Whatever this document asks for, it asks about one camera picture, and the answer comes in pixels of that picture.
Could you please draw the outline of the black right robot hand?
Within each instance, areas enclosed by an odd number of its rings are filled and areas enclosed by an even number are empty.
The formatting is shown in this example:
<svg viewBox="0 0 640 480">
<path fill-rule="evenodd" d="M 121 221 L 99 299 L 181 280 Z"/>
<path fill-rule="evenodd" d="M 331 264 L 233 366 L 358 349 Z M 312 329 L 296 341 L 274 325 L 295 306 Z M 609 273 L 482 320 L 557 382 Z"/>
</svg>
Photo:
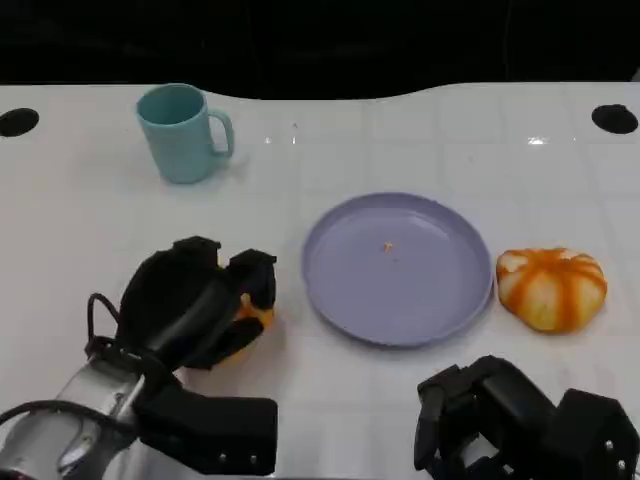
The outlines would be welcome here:
<svg viewBox="0 0 640 480">
<path fill-rule="evenodd" d="M 434 479 L 533 479 L 554 404 L 521 370 L 487 355 L 417 386 L 414 467 Z"/>
</svg>

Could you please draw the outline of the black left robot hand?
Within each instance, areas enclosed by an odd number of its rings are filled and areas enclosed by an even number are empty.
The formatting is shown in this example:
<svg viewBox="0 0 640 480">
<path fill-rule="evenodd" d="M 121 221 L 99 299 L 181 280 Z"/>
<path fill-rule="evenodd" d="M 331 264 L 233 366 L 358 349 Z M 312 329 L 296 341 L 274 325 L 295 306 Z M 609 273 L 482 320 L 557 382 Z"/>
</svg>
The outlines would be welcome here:
<svg viewBox="0 0 640 480">
<path fill-rule="evenodd" d="M 248 249 L 220 264 L 220 243 L 193 236 L 144 260 L 120 302 L 116 339 L 168 370 L 209 370 L 274 319 L 276 257 Z"/>
</svg>

